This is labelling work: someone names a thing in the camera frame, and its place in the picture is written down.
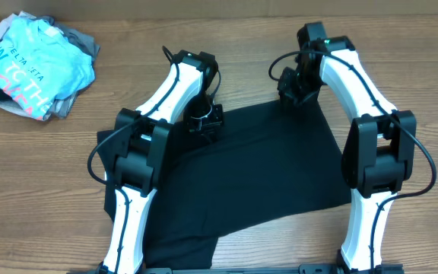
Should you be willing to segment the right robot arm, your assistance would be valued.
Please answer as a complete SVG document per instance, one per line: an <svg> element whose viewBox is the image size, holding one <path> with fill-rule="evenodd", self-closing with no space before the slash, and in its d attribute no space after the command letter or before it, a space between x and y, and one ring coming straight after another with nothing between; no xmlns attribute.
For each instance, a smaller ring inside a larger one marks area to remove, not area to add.
<svg viewBox="0 0 438 274"><path fill-rule="evenodd" d="M328 37L322 22L297 32L296 68L284 68L278 93L288 109L306 106L329 86L351 127L341 156L341 172L351 188L348 232L332 273L402 273L400 264L385 264L381 244L389 210L411 176L416 119L384 98L346 37Z"/></svg>

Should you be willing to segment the black t-shirt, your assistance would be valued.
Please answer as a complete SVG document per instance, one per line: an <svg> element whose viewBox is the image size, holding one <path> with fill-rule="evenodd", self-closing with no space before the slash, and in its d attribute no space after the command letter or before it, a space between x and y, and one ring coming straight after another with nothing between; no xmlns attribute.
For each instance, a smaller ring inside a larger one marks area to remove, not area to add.
<svg viewBox="0 0 438 274"><path fill-rule="evenodd" d="M212 139L171 130L168 174L144 233L151 268L207 269L220 237L348 204L341 152L317 103L231 110Z"/></svg>

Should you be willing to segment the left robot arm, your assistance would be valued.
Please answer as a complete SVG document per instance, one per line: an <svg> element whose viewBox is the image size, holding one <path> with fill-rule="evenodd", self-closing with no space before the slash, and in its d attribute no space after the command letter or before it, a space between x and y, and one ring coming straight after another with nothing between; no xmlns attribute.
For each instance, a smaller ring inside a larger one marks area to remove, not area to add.
<svg viewBox="0 0 438 274"><path fill-rule="evenodd" d="M224 124L223 108L207 93L220 76L215 56L185 50L172 54L170 73L154 95L135 110L121 109L114 131L95 151L114 195L113 232L98 273L137 273L144 262L144 233L151 203L166 176L173 124L182 117L187 133L213 142Z"/></svg>

